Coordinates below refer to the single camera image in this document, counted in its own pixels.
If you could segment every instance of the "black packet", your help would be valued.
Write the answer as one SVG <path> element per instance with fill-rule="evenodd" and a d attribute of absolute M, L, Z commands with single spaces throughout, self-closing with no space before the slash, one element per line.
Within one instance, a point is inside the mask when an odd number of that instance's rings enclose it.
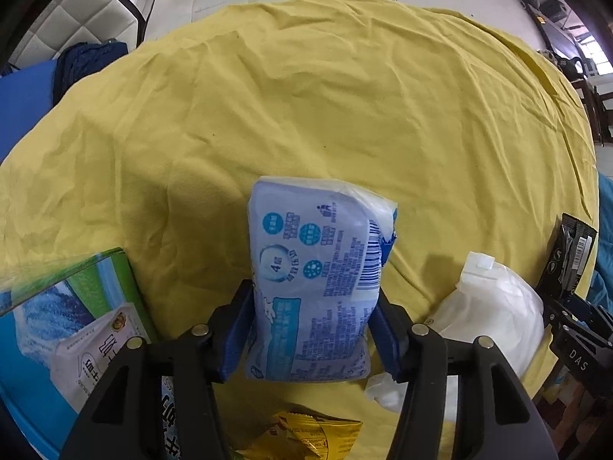
<path fill-rule="evenodd" d="M 562 303 L 574 294 L 596 242 L 596 230 L 580 219 L 564 213 L 554 247 L 536 286 L 539 296 Z"/>

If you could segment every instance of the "window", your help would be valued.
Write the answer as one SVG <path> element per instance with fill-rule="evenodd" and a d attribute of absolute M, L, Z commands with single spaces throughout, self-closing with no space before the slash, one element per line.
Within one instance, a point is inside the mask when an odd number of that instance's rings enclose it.
<path fill-rule="evenodd" d="M 588 59 L 592 59 L 594 64 L 596 64 L 596 69 L 598 70 L 598 74 L 609 74 L 613 72 L 613 66 L 607 60 L 607 56 L 603 49 L 600 47 L 594 36 L 588 36 L 586 39 L 581 41 L 581 50 L 583 50 L 584 55 Z"/>

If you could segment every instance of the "white tufted headboard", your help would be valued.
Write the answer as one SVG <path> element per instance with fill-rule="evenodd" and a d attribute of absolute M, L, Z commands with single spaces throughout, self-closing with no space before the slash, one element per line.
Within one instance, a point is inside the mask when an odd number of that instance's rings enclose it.
<path fill-rule="evenodd" d="M 79 41 L 116 38 L 136 47 L 137 19 L 118 0 L 53 0 L 39 15 L 9 62 L 23 69 L 57 57 Z"/>

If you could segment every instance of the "blue and green package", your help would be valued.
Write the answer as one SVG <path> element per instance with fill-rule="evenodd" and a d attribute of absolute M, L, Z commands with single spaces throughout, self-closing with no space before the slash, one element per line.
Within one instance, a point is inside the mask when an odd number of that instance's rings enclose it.
<path fill-rule="evenodd" d="M 0 316 L 0 396 L 32 446 L 56 460 L 77 418 L 50 379 L 58 342 L 127 302 L 134 304 L 153 340 L 155 331 L 121 249 L 43 265 L 14 275 L 0 288 L 5 312 Z"/>
<path fill-rule="evenodd" d="M 366 325 L 396 235 L 397 204 L 353 184 L 262 177 L 249 200 L 256 323 L 246 373 L 363 378 Z"/>

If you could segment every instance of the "barcode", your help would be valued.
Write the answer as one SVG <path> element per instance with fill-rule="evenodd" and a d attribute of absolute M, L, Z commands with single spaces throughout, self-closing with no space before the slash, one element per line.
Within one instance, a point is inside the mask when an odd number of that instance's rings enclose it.
<path fill-rule="evenodd" d="M 366 247 L 364 268 L 357 281 L 358 291 L 379 289 L 381 282 L 381 230 L 375 221 L 369 220 L 369 243 Z"/>
<path fill-rule="evenodd" d="M 575 257 L 572 260 L 571 270 L 579 269 L 579 263 L 581 262 L 581 256 L 583 256 L 583 249 L 585 249 L 586 242 L 587 238 L 579 237 L 579 242 L 577 242 L 577 250 L 575 251 Z"/>

